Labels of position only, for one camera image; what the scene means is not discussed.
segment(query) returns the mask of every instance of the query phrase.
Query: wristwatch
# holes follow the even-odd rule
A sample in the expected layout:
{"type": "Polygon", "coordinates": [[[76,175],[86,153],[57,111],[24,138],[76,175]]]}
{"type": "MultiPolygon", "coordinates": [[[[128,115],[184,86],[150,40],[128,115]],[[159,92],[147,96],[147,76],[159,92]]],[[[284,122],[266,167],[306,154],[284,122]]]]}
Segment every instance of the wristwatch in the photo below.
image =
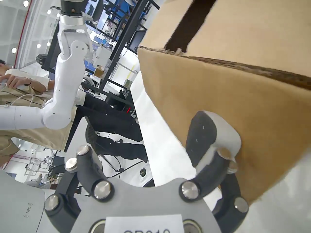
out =
{"type": "Polygon", "coordinates": [[[27,78],[27,79],[29,79],[30,80],[30,83],[29,84],[24,84],[24,86],[29,86],[29,85],[31,85],[31,82],[32,82],[32,79],[31,78],[27,78]]]}

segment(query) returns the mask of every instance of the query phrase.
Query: desk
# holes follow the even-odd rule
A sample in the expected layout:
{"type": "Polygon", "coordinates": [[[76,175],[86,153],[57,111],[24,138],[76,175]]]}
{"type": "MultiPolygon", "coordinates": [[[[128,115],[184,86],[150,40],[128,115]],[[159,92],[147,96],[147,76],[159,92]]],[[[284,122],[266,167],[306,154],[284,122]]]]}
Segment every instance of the desk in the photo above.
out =
{"type": "MultiPolygon", "coordinates": [[[[131,86],[141,133],[144,139],[155,186],[172,179],[191,179],[195,169],[190,159],[146,94],[141,72],[131,86]]],[[[311,154],[306,155],[286,177],[250,207],[237,233],[310,232],[311,154]]],[[[219,190],[204,200],[213,209],[219,190]]]]}

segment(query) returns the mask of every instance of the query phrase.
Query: cardboard box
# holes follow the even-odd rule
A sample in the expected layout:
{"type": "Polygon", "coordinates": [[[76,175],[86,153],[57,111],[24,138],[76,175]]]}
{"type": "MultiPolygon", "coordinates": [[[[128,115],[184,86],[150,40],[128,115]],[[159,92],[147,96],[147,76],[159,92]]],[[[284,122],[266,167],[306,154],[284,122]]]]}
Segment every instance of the cardboard box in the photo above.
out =
{"type": "Polygon", "coordinates": [[[104,74],[104,68],[101,65],[97,65],[94,71],[94,76],[102,78],[103,74],[104,74]]]}
{"type": "Polygon", "coordinates": [[[197,111],[238,131],[249,203],[311,146],[311,0],[166,0],[138,49],[144,86],[185,145],[197,111]]]}

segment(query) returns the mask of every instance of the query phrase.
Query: nfc logo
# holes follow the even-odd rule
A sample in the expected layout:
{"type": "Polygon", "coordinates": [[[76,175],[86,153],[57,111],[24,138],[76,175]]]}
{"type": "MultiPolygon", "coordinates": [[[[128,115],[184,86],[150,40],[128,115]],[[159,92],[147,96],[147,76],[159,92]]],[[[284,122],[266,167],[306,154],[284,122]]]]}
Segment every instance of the nfc logo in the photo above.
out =
{"type": "Polygon", "coordinates": [[[27,207],[27,212],[26,212],[26,214],[24,214],[24,217],[25,217],[25,218],[28,218],[28,217],[29,217],[29,214],[28,214],[28,213],[30,212],[32,203],[28,203],[28,205],[29,205],[29,206],[27,207]]]}

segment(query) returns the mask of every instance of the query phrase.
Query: ceiling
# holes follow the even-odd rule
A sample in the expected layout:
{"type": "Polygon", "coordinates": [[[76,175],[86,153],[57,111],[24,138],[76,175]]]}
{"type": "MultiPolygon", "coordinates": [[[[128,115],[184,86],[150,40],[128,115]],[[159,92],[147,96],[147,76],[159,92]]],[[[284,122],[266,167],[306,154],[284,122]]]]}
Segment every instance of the ceiling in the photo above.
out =
{"type": "Polygon", "coordinates": [[[15,68],[23,68],[33,63],[38,54],[46,53],[49,48],[47,43],[52,39],[56,27],[58,13],[52,11],[48,15],[47,11],[51,6],[59,5],[59,0],[0,1],[0,59],[14,66],[18,54],[15,68]]]}

